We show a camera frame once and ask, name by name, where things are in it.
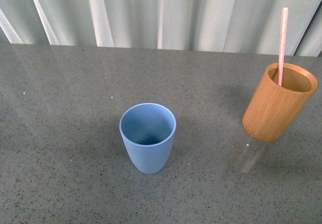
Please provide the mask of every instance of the straw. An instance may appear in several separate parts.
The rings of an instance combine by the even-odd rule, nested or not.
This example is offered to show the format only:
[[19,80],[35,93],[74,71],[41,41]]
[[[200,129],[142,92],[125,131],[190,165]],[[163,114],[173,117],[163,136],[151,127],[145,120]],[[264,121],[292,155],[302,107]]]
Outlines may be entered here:
[[282,86],[282,78],[283,78],[283,64],[284,64],[285,42],[286,42],[286,31],[287,31],[287,16],[288,16],[288,8],[283,8],[282,18],[281,18],[281,32],[280,32],[280,54],[278,57],[278,85],[279,86]]

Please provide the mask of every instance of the speckled countertop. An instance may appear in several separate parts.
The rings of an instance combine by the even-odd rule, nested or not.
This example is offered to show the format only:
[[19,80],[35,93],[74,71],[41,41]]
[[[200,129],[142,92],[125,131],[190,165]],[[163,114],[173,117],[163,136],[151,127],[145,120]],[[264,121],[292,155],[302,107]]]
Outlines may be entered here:
[[[0,223],[322,223],[319,89],[276,143],[242,116],[275,55],[0,44]],[[322,58],[286,57],[322,79]],[[177,118],[165,167],[118,129],[142,102]]]

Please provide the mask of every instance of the white curtain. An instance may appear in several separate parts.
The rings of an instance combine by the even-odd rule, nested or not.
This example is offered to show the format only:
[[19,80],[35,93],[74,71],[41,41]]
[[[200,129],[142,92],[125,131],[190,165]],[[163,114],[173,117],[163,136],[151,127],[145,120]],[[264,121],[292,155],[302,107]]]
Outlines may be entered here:
[[0,0],[0,42],[278,54],[322,51],[322,0]]

